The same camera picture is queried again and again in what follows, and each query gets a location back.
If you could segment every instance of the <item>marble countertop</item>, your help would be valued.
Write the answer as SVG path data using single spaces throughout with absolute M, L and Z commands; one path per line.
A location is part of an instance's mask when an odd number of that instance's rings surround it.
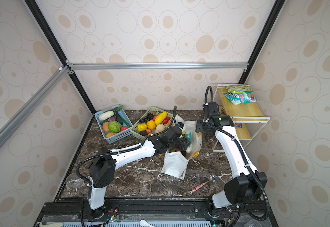
M 126 111 L 132 123 L 135 123 L 144 113 L 144 110 Z M 200 110 L 178 110 L 176 113 L 184 120 L 198 120 L 203 118 L 203 111 Z M 210 134 L 206 138 L 203 138 L 200 154 L 197 158 L 189 161 L 184 180 L 161 173 L 164 155 L 156 155 L 131 162 L 116 170 L 113 182 L 107 186 L 106 197 L 206 197 L 222 191 L 224 184 L 231 180 L 231 169 L 223 152 L 212 151 L 216 140 L 215 136 Z M 136 139 L 133 135 L 129 135 L 115 143 L 108 144 L 103 138 L 97 122 L 94 120 L 80 150 L 75 166 L 83 159 L 95 155 L 101 147 L 124 148 L 139 142 L 139 139 Z M 218 144 L 216 149 L 221 150 L 222 147 Z M 81 173 L 85 176 L 89 175 L 89 164 L 90 162 L 87 162 L 80 169 Z M 207 181 L 211 175 L 217 176 L 215 182 L 204 185 L 194 193 L 191 191 L 194 187 Z M 65 186 L 59 198 L 87 197 L 87 195 L 88 187 L 86 186 L 78 189 Z

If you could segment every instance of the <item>cable tie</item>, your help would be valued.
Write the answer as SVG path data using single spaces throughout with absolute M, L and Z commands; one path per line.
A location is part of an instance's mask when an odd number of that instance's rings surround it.
M 112 149 L 112 152 L 117 152 L 118 153 L 117 155 L 119 155 L 119 150 L 117 149 Z

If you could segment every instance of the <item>robotic arm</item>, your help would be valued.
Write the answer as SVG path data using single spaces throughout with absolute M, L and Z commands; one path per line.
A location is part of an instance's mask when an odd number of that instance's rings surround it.
M 211 102 L 207 102 L 208 90 L 211 91 Z M 254 219 L 266 220 L 270 207 L 264 186 L 267 183 L 265 173 L 260 173 L 251 163 L 238 140 L 233 121 L 228 115 L 221 115 L 219 106 L 213 102 L 213 91 L 209 86 L 206 90 L 205 104 L 203 105 L 204 119 L 197 121 L 196 132 L 215 133 L 227 156 L 232 170 L 232 180 L 224 185 L 224 190 L 212 196 L 213 206 L 222 208 L 231 204 L 258 200 L 261 195 L 266 204 L 265 214 L 261 217 L 253 215 L 245 206 L 240 206 Z M 171 124 L 176 115 L 176 106 Z M 182 135 L 181 123 L 150 137 L 145 137 L 142 143 L 121 149 L 101 148 L 96 156 L 87 158 L 78 164 L 76 174 L 84 179 L 91 187 L 89 204 L 92 210 L 104 205 L 104 196 L 107 185 L 113 181 L 114 171 L 121 166 L 155 154 L 163 154 L 173 148 L 185 151 L 190 141 Z M 79 173 L 79 168 L 86 161 L 92 160 L 89 167 L 90 180 Z

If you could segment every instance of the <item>patterned wallpaper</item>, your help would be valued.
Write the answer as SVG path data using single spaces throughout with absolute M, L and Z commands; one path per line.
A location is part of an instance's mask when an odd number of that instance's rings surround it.
M 123 104 L 126 110 L 151 106 L 171 110 L 202 110 L 210 85 L 236 84 L 243 69 L 76 70 L 96 110 Z M 215 101 L 221 103 L 219 96 Z
M 38 0 L 76 63 L 248 61 L 274 0 Z
M 330 0 L 290 0 L 247 81 L 270 122 L 247 154 L 280 227 L 330 227 Z
M 0 227 L 32 227 L 92 115 L 64 76 L 0 149 Z
M 60 65 L 26 7 L 0 0 L 0 128 Z

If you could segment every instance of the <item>wooden shelf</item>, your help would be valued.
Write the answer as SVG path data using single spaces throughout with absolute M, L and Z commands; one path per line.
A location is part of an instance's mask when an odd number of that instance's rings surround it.
M 254 122 L 254 123 L 266 124 L 270 119 L 269 117 L 264 117 L 262 111 L 260 110 L 256 102 L 234 105 L 231 101 L 229 101 L 228 98 L 226 98 L 225 95 L 223 95 L 228 93 L 226 88 L 218 87 L 218 93 L 223 104 L 223 107 L 220 108 L 223 108 L 227 115 L 234 117 L 232 118 L 234 122 L 247 122 L 250 124 L 253 124 Z M 235 127 L 235 130 L 239 140 L 247 140 L 248 142 L 252 140 L 252 137 L 248 132 L 246 123 L 242 124 L 242 128 Z
M 251 140 L 252 139 L 250 136 L 250 133 L 248 132 L 246 124 L 242 124 L 242 128 L 238 128 L 235 126 L 235 131 L 237 132 L 237 136 L 238 136 L 239 140 Z
M 264 117 L 262 111 L 259 109 L 256 102 L 250 103 L 242 103 L 239 105 L 234 105 L 231 101 L 226 98 L 225 95 L 227 93 L 226 88 L 218 88 L 219 96 L 222 100 L 224 110 L 226 114 L 231 117 Z M 242 121 L 244 119 L 241 118 L 234 118 L 233 121 Z M 267 119 L 260 118 L 260 119 L 247 119 L 247 121 L 267 121 Z

